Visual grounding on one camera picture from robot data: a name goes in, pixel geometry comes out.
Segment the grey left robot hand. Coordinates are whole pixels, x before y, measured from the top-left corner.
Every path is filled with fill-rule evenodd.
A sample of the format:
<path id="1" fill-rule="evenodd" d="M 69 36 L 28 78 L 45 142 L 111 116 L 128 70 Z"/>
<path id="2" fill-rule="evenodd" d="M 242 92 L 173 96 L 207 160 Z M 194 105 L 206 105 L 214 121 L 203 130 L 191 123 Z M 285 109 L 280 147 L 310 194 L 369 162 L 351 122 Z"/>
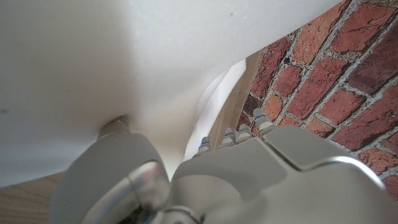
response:
<path id="1" fill-rule="evenodd" d="M 123 117 L 104 126 L 60 180 L 50 223 L 396 223 L 397 203 L 366 165 L 254 110 L 213 149 L 208 138 L 172 177 Z"/>

